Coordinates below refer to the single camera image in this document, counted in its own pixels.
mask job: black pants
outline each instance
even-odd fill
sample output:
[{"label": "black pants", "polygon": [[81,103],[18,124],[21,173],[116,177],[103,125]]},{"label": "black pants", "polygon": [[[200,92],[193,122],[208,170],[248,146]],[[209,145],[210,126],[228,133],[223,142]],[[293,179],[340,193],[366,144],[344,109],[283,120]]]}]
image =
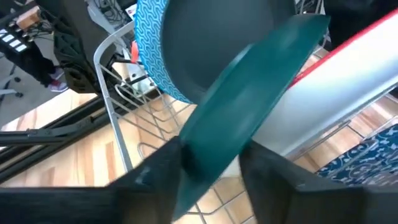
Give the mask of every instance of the black pants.
[{"label": "black pants", "polygon": [[30,48],[20,54],[17,54],[5,46],[0,47],[0,51],[3,52],[4,56],[9,61],[17,65],[29,75],[32,75],[45,87],[53,81],[49,74],[55,72],[55,66],[51,60],[43,57],[40,49],[34,42]]}]

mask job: dish rack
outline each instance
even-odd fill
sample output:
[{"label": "dish rack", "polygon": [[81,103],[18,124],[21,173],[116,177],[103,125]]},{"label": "dish rack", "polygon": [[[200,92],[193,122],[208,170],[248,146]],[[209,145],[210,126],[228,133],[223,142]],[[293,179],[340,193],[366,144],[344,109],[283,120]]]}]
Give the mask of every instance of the dish rack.
[{"label": "dish rack", "polygon": [[[322,0],[317,2],[317,12],[320,10]],[[298,11],[305,13],[303,10],[304,1],[299,4]],[[134,163],[138,164],[141,160],[147,157],[150,153],[148,150],[154,151],[167,142],[172,136],[178,135],[185,120],[189,117],[190,113],[195,108],[195,105],[189,105],[173,99],[160,90],[153,80],[148,76],[142,64],[135,64],[136,72],[128,74],[126,77],[121,76],[115,72],[110,71],[105,65],[100,64],[100,58],[103,52],[111,45],[121,46],[126,36],[131,36],[131,31],[134,30],[134,21],[122,26],[116,32],[107,37],[97,48],[94,55],[95,70],[98,76],[99,85],[103,94],[106,111],[109,114],[110,122],[114,131],[116,144],[118,145],[122,163],[125,171],[132,170]],[[326,33],[322,45],[315,51],[314,55],[322,49],[326,43],[328,34]],[[107,82],[110,78],[117,80],[116,82]],[[115,107],[123,109],[127,114],[122,115],[115,110]],[[144,134],[151,139],[151,142],[139,142],[136,144],[135,149],[131,149],[130,144],[126,144],[129,138],[126,137],[124,131],[126,127],[138,129],[139,133]],[[322,141],[316,142],[311,149],[326,141],[337,131],[333,131],[323,138]],[[135,151],[139,158],[132,157],[132,151]],[[199,205],[196,203],[194,208],[187,213],[187,215],[198,215],[202,223],[206,224],[206,216],[214,215],[216,212],[225,209],[231,223],[237,223],[232,218],[229,211],[226,209],[235,199],[245,193],[245,190],[234,195],[227,201],[223,201],[220,193],[215,187],[212,188],[221,206],[210,212],[201,211]],[[249,223],[254,220],[251,216],[239,223]]]}]

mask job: sneaker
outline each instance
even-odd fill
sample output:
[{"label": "sneaker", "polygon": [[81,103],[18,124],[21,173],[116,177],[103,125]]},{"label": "sneaker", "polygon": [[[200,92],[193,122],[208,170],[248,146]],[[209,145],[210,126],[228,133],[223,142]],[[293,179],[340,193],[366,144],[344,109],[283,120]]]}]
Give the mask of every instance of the sneaker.
[{"label": "sneaker", "polygon": [[49,84],[49,89],[54,93],[62,93],[68,89],[68,85],[64,82],[54,80],[51,84]]},{"label": "sneaker", "polygon": [[58,80],[58,79],[61,78],[61,76],[62,76],[63,74],[64,74],[63,69],[60,68],[60,67],[56,67],[56,68],[55,68],[55,73],[50,74],[50,76],[51,76],[52,79]]}]

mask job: black bag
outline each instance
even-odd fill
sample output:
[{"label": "black bag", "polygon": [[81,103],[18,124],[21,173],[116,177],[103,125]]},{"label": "black bag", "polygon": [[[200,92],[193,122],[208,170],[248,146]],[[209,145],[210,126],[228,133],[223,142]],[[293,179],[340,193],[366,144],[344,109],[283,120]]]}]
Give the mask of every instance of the black bag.
[{"label": "black bag", "polygon": [[359,31],[398,7],[397,0],[325,0],[325,13],[331,16],[329,32],[336,48]]}]

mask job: blue patterned fabric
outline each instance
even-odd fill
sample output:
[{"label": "blue patterned fabric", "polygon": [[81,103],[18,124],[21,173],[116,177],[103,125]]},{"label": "blue patterned fabric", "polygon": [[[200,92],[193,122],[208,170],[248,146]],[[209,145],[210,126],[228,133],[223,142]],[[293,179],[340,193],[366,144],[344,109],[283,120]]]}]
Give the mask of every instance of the blue patterned fabric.
[{"label": "blue patterned fabric", "polygon": [[166,71],[160,46],[162,18],[167,0],[138,0],[135,33],[139,56],[157,86],[182,102],[191,103],[172,83]]},{"label": "blue patterned fabric", "polygon": [[317,174],[349,186],[398,184],[398,124],[350,149]]}]

